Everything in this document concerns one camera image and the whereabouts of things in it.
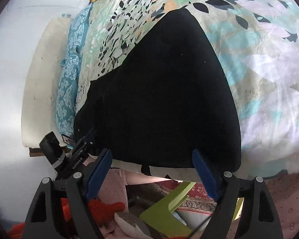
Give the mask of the black pants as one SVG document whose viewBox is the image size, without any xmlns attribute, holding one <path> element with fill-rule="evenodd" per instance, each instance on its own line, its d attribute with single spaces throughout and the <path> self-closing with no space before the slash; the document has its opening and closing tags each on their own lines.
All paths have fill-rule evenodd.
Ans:
<svg viewBox="0 0 299 239">
<path fill-rule="evenodd" d="M 94 130 L 94 155 L 147 167 L 192 168 L 192 153 L 237 171 L 241 134 L 220 62 L 186 9 L 164 16 L 122 65 L 91 81 L 74 137 Z"/>
</svg>

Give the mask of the black smartphone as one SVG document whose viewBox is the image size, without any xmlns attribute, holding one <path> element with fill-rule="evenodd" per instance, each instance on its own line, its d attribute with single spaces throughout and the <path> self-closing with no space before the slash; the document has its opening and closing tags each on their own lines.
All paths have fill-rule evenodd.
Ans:
<svg viewBox="0 0 299 239">
<path fill-rule="evenodd" d="M 62 134 L 61 137 L 65 144 L 72 146 L 72 147 L 75 146 L 75 141 L 71 137 L 66 136 L 64 134 Z"/>
</svg>

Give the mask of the red fuzzy sleeve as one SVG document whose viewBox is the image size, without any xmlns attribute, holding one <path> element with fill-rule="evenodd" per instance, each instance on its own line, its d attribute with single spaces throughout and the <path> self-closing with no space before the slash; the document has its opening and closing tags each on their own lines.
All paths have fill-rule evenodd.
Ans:
<svg viewBox="0 0 299 239">
<path fill-rule="evenodd" d="M 68 203 L 68 199 L 61 199 L 62 210 L 64 213 L 64 218 L 66 223 L 69 223 L 72 215 L 70 211 L 70 205 Z M 122 202 L 116 202 L 112 204 L 105 204 L 97 199 L 92 199 L 88 203 L 89 211 L 92 214 L 92 217 L 95 223 L 100 227 L 104 225 L 106 222 L 114 220 L 114 214 L 118 212 L 122 212 L 125 210 L 125 205 Z M 9 238 L 21 238 L 25 223 L 20 223 L 14 225 L 12 229 L 8 232 Z"/>
</svg>

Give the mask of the pink dotted pajama pants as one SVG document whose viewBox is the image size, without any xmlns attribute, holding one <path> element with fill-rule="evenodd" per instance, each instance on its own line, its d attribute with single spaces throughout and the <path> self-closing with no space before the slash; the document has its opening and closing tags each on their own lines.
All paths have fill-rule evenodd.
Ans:
<svg viewBox="0 0 299 239">
<path fill-rule="evenodd" d="M 194 181 L 201 183 L 197 173 L 190 169 L 150 168 L 150 176 L 142 174 L 133 164 L 115 161 L 98 193 L 98 200 L 105 204 L 122 202 L 129 210 L 126 186 L 155 183 L 166 180 Z M 299 173 L 279 174 L 266 180 L 277 208 L 284 238 L 293 238 L 299 231 Z M 201 214 L 183 214 L 185 220 L 198 226 L 203 221 Z"/>
</svg>

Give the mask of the red patterned rug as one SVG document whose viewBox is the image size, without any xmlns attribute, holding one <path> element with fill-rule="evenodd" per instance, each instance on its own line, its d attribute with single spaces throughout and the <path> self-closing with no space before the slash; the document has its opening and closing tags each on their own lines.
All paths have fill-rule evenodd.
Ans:
<svg viewBox="0 0 299 239">
<path fill-rule="evenodd" d="M 138 196 L 150 202 L 158 202 L 171 191 L 173 191 L 180 182 L 175 180 L 166 180 L 155 183 L 145 183 L 126 186 L 129 197 Z M 216 203 L 207 195 L 202 183 L 196 183 L 187 193 L 188 198 L 178 208 L 179 210 L 196 212 L 210 215 L 216 208 Z"/>
</svg>

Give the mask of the teal patterned pillow near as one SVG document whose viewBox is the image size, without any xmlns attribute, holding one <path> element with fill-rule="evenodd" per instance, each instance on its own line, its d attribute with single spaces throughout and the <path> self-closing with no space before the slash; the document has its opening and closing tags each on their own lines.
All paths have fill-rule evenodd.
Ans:
<svg viewBox="0 0 299 239">
<path fill-rule="evenodd" d="M 78 92 L 78 78 L 81 57 L 73 51 L 61 63 L 61 76 L 56 100 L 56 124 L 60 134 L 72 137 L 74 134 L 75 103 Z"/>
</svg>

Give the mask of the teal patterned pillow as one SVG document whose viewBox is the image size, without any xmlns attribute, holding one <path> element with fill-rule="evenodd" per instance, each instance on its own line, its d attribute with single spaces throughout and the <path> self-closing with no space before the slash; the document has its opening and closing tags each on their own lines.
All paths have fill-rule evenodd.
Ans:
<svg viewBox="0 0 299 239">
<path fill-rule="evenodd" d="M 61 63 L 61 76 L 56 100 L 56 124 L 60 134 L 72 137 L 74 134 L 75 103 L 78 92 L 78 78 L 81 57 L 73 51 Z"/>
<path fill-rule="evenodd" d="M 89 17 L 92 8 L 93 3 L 89 3 L 89 5 L 82 9 L 81 12 L 76 15 L 74 20 L 71 21 L 68 33 L 66 59 L 72 52 L 76 52 L 78 54 L 81 53 L 85 45 L 87 31 L 90 27 Z"/>
</svg>

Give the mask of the green stool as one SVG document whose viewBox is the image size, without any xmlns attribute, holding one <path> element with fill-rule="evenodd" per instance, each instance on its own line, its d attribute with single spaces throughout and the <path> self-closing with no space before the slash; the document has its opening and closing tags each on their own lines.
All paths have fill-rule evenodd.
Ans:
<svg viewBox="0 0 299 239">
<path fill-rule="evenodd" d="M 197 226 L 191 221 L 185 220 L 183 214 L 200 213 L 179 210 L 178 208 L 188 198 L 187 193 L 195 184 L 195 182 L 181 182 L 177 188 L 158 202 L 150 202 L 144 199 L 149 208 L 140 214 L 140 219 L 169 238 L 188 236 Z M 203 215 L 203 221 L 205 222 L 201 227 L 203 230 L 208 223 L 207 219 L 212 214 L 201 215 Z"/>
</svg>

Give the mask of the teal patterned pillow far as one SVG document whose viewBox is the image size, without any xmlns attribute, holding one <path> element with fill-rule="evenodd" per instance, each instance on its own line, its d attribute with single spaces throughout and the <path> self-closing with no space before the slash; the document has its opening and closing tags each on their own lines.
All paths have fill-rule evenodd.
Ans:
<svg viewBox="0 0 299 239">
<path fill-rule="evenodd" d="M 85 45 L 87 31 L 90 27 L 89 17 L 92 8 L 93 3 L 89 3 L 89 5 L 82 9 L 81 12 L 76 15 L 74 20 L 71 21 L 68 33 L 66 59 L 72 52 L 76 52 L 78 54 L 81 53 Z"/>
</svg>

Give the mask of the floral bed sheet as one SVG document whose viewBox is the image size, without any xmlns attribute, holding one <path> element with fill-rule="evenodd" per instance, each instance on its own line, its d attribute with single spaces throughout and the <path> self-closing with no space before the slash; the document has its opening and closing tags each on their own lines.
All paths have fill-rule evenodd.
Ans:
<svg viewBox="0 0 299 239">
<path fill-rule="evenodd" d="M 299 173 L 299 0 L 97 0 L 74 135 L 152 175 Z"/>
</svg>

